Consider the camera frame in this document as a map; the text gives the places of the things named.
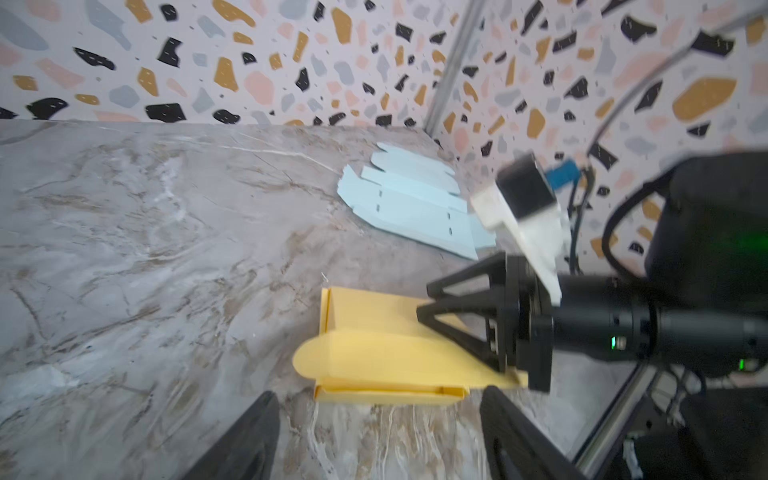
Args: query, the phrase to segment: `yellow cardboard box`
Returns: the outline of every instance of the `yellow cardboard box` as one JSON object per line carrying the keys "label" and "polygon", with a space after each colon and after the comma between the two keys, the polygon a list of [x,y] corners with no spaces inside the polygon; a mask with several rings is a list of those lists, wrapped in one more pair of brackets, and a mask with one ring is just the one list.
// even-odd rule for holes
{"label": "yellow cardboard box", "polygon": [[[469,389],[526,387],[528,375],[502,375],[416,319],[431,300],[341,287],[323,289],[319,335],[302,344],[293,367],[315,379],[315,400],[448,405]],[[440,320],[459,329],[455,315]]]}

